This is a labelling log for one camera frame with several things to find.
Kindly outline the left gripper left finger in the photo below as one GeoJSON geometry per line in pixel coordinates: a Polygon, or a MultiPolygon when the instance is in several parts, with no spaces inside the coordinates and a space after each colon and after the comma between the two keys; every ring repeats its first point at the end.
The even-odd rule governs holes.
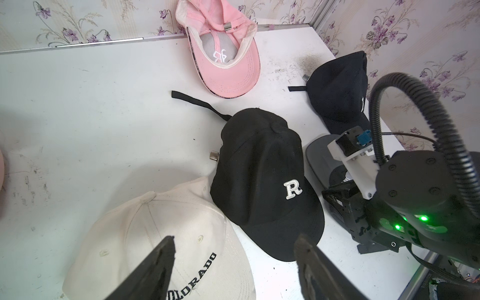
{"type": "Polygon", "coordinates": [[[165,300],[175,254],[175,238],[166,236],[106,300],[165,300]]]}

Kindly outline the beige baseball cap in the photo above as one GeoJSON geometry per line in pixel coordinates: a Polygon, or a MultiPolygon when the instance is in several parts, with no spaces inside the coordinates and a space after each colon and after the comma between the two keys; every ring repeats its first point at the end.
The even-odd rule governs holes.
{"type": "Polygon", "coordinates": [[[70,300],[103,300],[167,236],[176,248],[169,300],[253,300],[251,267],[230,221],[201,177],[148,192],[107,212],[86,235],[62,290],[70,300]]]}

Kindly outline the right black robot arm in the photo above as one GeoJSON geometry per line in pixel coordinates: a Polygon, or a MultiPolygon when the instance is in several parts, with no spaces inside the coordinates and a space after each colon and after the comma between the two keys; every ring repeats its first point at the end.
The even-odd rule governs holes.
{"type": "Polygon", "coordinates": [[[479,268],[480,155],[467,150],[439,98],[418,78],[387,74],[371,91],[369,121],[369,130],[323,136],[314,167],[323,199],[359,253],[417,246],[479,268]],[[417,106],[433,150],[385,153],[380,104],[388,88],[417,106]]]}

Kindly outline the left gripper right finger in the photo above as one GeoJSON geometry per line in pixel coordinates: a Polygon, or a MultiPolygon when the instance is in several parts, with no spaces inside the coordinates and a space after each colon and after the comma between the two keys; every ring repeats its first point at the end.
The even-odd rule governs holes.
{"type": "Polygon", "coordinates": [[[305,300],[366,299],[305,234],[300,234],[294,243],[294,257],[305,300]]]}

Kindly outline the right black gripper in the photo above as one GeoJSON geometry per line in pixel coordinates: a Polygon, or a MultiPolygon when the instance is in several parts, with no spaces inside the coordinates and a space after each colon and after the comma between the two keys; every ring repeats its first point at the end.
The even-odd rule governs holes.
{"type": "Polygon", "coordinates": [[[397,253],[405,245],[400,238],[376,229],[367,220],[367,201],[354,181],[331,186],[322,191],[322,197],[328,203],[332,217],[357,242],[360,254],[387,250],[397,253]]]}

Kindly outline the black cap white letter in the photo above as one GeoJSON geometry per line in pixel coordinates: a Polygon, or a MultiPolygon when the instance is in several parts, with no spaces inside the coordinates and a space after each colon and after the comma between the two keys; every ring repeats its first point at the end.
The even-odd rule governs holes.
{"type": "Polygon", "coordinates": [[[304,86],[290,86],[288,90],[307,92],[311,106],[331,134],[340,135],[356,126],[369,130],[364,113],[367,63],[364,51],[336,58],[318,67],[304,86]]]}

